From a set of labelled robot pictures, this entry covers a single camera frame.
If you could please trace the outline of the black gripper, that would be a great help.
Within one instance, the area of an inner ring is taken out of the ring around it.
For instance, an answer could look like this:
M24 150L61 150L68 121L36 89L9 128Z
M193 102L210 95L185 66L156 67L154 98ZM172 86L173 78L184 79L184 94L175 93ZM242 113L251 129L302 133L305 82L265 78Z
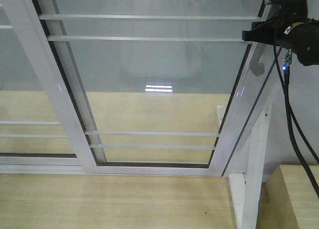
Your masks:
M307 0L265 0L278 5L278 11L268 20L252 23L251 30L242 32L244 41L269 45L297 46L313 39L313 26L308 19Z

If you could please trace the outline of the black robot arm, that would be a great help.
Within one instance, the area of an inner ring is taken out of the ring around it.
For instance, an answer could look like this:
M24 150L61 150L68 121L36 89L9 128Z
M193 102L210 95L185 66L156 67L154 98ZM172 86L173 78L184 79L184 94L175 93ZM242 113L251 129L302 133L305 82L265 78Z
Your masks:
M307 0L265 0L279 6L268 20L253 22L242 32L244 41L291 49L304 66L319 63L319 21L308 17Z

